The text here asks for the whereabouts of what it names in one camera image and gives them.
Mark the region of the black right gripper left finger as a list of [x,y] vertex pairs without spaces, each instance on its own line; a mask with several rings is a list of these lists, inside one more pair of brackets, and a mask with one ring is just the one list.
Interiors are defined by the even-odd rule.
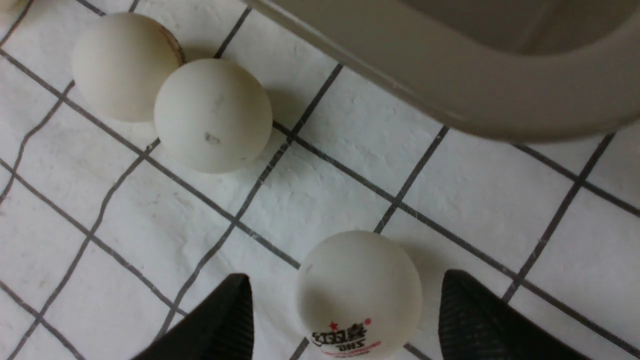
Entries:
[[135,360],[251,360],[253,293],[244,273],[228,275],[192,312]]

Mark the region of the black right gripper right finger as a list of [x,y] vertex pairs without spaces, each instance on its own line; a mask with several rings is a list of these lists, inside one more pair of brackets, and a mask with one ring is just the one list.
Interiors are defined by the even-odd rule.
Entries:
[[438,338],[444,360],[587,360],[462,269],[442,280]]

